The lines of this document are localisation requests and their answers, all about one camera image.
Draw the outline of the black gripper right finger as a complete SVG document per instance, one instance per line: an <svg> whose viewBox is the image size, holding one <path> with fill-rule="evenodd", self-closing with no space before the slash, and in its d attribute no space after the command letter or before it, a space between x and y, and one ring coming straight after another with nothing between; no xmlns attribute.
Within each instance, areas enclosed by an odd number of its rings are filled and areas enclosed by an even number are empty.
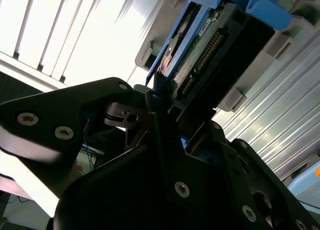
<svg viewBox="0 0 320 230"><path fill-rule="evenodd" d="M222 128L210 122L214 165L238 229L319 229L320 225L241 139L229 142Z"/></svg>

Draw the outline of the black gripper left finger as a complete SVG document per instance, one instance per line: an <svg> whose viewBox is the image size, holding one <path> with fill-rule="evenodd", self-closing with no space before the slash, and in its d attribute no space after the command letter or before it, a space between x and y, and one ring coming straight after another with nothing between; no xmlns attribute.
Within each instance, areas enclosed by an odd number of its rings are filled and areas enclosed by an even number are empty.
<svg viewBox="0 0 320 230"><path fill-rule="evenodd" d="M141 146L182 149L165 101L112 77L2 103L1 173L38 205L57 206L78 180L69 176L86 131L96 121L127 129L125 149L109 162Z"/></svg>

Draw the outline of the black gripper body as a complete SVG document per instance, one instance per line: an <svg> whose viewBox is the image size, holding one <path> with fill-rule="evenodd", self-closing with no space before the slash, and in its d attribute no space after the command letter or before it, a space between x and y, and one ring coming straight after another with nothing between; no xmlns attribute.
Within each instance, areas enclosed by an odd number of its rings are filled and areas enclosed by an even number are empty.
<svg viewBox="0 0 320 230"><path fill-rule="evenodd" d="M141 146L76 180L54 229L238 229L222 174L182 149Z"/></svg>

